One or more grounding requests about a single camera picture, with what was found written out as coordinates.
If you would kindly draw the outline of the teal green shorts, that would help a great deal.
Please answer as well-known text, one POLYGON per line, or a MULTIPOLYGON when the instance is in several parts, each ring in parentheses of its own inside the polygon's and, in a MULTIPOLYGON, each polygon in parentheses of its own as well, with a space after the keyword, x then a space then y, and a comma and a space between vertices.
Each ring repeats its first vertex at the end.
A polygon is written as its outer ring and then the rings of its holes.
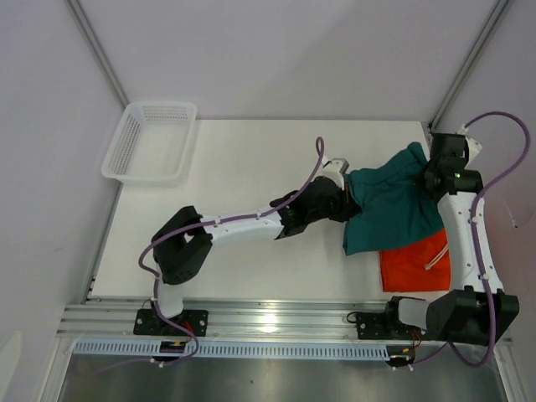
POLYGON ((415 182, 426 164, 423 147, 412 142, 383 166, 346 175, 349 193, 361 212, 345 225, 345 255, 396 250, 443 229, 436 204, 415 182))

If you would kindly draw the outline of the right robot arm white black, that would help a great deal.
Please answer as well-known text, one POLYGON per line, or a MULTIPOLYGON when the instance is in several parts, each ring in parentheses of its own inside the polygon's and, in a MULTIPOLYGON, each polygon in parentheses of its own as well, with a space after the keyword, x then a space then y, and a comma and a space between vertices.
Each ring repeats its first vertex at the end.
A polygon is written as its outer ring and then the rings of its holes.
POLYGON ((438 208, 451 263, 449 291, 434 301, 395 296, 384 331, 401 338, 421 329, 433 341, 492 347, 519 313, 492 260, 484 222, 482 176, 467 164, 477 151, 461 134, 435 134, 419 183, 438 208))

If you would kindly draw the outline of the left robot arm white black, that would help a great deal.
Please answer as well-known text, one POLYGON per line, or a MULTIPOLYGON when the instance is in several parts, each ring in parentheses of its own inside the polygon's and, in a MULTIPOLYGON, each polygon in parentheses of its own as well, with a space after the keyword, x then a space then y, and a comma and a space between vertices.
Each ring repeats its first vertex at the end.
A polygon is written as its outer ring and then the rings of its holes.
POLYGON ((152 237, 149 248, 158 268, 152 325, 165 335, 181 327, 183 284, 200 272, 213 248, 285 239, 319 220, 346 223, 361 212, 347 184, 324 176, 245 214, 211 216, 192 205, 181 208, 152 237))

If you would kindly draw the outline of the orange shorts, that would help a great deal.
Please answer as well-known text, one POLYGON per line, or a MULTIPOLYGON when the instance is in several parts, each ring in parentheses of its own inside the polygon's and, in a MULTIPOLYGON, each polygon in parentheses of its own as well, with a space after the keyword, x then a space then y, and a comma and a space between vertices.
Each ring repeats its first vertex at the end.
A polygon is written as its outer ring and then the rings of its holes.
POLYGON ((385 292, 448 291, 451 263, 442 229, 412 245, 379 252, 381 285, 385 292))

